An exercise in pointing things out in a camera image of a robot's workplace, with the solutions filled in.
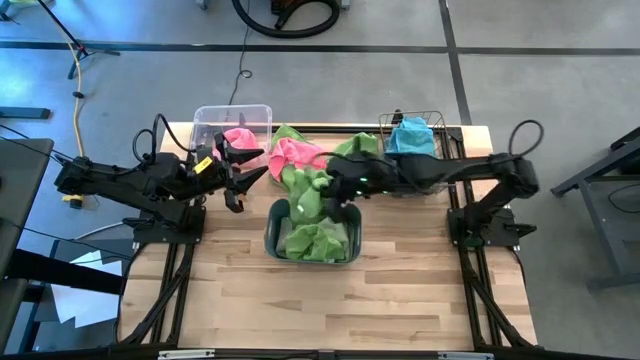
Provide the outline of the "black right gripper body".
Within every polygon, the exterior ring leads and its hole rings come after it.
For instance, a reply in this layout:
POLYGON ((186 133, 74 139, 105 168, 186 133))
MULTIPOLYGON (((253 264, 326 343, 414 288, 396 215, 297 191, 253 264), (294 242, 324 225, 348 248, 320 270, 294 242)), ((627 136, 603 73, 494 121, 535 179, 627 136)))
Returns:
POLYGON ((320 187, 320 195, 336 199, 339 203, 353 201, 357 197, 370 198, 373 194, 369 181, 372 169, 373 162, 368 159, 333 157, 327 167, 327 174, 332 179, 320 187))

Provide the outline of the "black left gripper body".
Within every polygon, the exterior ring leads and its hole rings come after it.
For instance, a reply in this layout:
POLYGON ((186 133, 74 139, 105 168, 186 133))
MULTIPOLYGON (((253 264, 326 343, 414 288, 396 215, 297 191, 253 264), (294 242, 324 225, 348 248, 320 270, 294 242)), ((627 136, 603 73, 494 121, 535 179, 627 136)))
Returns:
POLYGON ((233 188, 234 171, 228 160, 228 141, 222 133, 213 136, 212 147, 198 145, 187 155, 193 192, 212 194, 219 189, 233 188))

